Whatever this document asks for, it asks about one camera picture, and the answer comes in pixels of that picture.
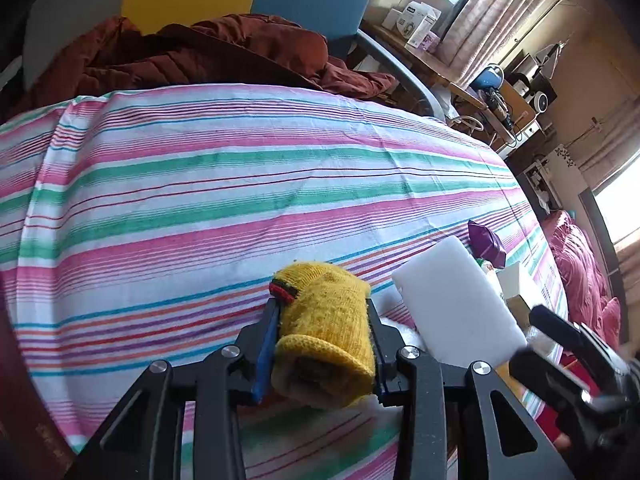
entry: striped bedsheet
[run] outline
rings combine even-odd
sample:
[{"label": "striped bedsheet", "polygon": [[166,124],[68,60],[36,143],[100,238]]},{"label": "striped bedsheet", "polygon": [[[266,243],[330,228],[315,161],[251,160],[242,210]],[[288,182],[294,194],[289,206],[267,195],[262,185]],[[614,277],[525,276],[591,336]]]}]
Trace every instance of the striped bedsheet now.
[{"label": "striped bedsheet", "polygon": [[[566,316],[513,175],[433,119],[269,86],[113,92],[0,126],[0,159],[4,294],[31,376],[75,449],[151,360],[185,364],[232,342],[293,260],[354,272],[379,312],[411,325],[390,273],[449,235],[468,244],[473,219]],[[525,404],[541,409],[529,393]],[[242,410],[241,427],[249,479],[392,476],[395,409],[271,399]],[[185,478],[192,438],[190,405]]]}]

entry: purple pouch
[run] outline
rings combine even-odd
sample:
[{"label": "purple pouch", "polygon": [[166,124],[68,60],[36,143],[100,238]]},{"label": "purple pouch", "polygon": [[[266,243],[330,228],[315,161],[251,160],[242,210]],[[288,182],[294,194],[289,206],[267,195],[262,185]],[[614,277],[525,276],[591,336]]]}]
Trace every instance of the purple pouch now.
[{"label": "purple pouch", "polygon": [[469,220],[468,230],[474,258],[482,258],[491,262],[496,269],[504,269],[507,253],[498,235],[488,227],[476,224],[473,220]]}]

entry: pink blanket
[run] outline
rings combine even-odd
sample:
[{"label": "pink blanket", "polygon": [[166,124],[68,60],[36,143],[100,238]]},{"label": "pink blanket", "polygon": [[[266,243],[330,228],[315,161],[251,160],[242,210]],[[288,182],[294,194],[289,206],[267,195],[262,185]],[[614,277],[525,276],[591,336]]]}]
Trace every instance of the pink blanket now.
[{"label": "pink blanket", "polygon": [[569,306],[569,320],[584,323],[612,348],[618,348],[620,302],[611,299],[607,280],[600,272],[587,235],[566,211],[542,222]]}]

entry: silver bolt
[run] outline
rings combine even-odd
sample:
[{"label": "silver bolt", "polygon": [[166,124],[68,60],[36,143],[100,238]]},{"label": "silver bolt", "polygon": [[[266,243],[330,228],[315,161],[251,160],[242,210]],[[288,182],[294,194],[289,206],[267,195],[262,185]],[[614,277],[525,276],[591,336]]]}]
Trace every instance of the silver bolt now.
[{"label": "silver bolt", "polygon": [[232,359],[240,355],[240,349],[236,345],[228,345],[222,349],[223,357]]},{"label": "silver bolt", "polygon": [[473,370],[476,374],[487,375],[491,371],[491,367],[484,361],[476,361]]},{"label": "silver bolt", "polygon": [[158,361],[153,361],[149,365],[149,370],[151,370],[151,373],[153,374],[161,374],[166,371],[166,368],[167,368],[166,361],[162,361],[160,359],[158,359]]},{"label": "silver bolt", "polygon": [[420,349],[415,346],[404,346],[400,349],[400,355],[405,359],[415,359],[420,357]]}]

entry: white foam block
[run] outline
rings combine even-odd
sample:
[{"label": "white foam block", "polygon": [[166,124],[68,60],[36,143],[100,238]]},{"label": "white foam block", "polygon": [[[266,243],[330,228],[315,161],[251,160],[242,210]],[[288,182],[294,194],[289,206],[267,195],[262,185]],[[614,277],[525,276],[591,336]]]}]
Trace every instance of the white foam block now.
[{"label": "white foam block", "polygon": [[438,361],[497,367],[526,346],[515,318],[455,236],[416,254],[391,277]]}]

